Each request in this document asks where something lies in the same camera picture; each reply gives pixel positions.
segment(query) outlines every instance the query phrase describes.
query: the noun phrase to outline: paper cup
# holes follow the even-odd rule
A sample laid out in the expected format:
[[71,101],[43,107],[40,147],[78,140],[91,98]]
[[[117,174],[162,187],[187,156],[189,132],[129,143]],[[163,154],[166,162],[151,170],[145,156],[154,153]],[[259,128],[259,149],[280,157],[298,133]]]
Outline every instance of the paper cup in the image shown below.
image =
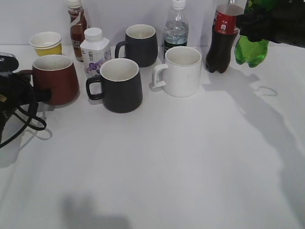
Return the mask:
[[30,45],[38,56],[61,54],[61,36],[56,32],[40,32],[30,38]]

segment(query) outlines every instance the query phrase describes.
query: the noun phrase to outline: white cap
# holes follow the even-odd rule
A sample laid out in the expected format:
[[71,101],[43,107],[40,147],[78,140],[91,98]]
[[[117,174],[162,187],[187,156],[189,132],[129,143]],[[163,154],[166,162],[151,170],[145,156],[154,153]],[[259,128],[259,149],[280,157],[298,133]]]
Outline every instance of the white cap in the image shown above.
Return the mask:
[[100,42],[103,40],[103,32],[100,28],[86,29],[84,34],[85,34],[85,39],[88,42]]
[[186,0],[172,0],[172,8],[174,10],[184,10],[186,6]]
[[68,0],[68,5],[70,8],[79,8],[81,7],[81,0]]

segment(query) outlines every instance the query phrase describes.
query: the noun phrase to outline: cup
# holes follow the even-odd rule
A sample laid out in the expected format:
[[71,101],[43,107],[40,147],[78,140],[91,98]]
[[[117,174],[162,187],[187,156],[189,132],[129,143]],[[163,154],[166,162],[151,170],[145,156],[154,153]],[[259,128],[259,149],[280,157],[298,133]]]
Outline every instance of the cup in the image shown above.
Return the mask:
[[[102,93],[91,94],[90,84],[101,83]],[[119,58],[105,62],[100,76],[89,78],[86,90],[91,100],[103,99],[104,106],[116,113],[137,109],[143,100],[139,66],[136,62]]]
[[171,96],[186,98],[199,90],[202,69],[201,53],[190,47],[174,47],[165,54],[165,64],[157,65],[152,74],[152,87],[162,87]]
[[38,56],[61,55],[61,36],[56,32],[40,32],[30,38],[30,45]]
[[79,93],[77,74],[72,59],[63,55],[46,55],[38,58],[32,70],[19,73],[33,75],[34,88],[50,90],[50,105],[64,105],[72,102]]
[[158,41],[154,27],[150,25],[133,25],[126,30],[125,41],[115,47],[115,58],[125,46],[127,59],[135,61],[140,68],[154,64],[158,56]]

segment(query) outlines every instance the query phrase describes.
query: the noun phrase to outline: white wall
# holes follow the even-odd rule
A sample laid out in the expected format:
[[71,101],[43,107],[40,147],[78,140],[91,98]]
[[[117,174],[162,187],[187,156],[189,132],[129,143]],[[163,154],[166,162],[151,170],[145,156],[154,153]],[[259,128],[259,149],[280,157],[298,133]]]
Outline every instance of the white wall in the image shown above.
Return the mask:
[[[127,27],[150,24],[157,30],[159,45],[171,0],[83,0],[92,27],[102,28],[111,44],[124,39]],[[217,5],[227,0],[187,0],[189,45],[210,44],[211,26]],[[1,0],[0,45],[28,44],[41,31],[56,31],[64,45],[70,44],[70,18],[66,0]]]

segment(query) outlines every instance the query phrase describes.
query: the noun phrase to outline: red mug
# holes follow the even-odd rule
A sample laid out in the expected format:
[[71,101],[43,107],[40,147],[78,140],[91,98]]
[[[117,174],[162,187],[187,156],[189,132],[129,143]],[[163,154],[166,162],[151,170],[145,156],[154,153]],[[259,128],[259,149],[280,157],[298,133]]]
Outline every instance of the red mug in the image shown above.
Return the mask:
[[51,90],[51,99],[45,103],[64,105],[72,102],[79,93],[79,83],[72,59],[63,55],[46,55],[33,63],[32,70],[20,73],[33,75],[34,87]]

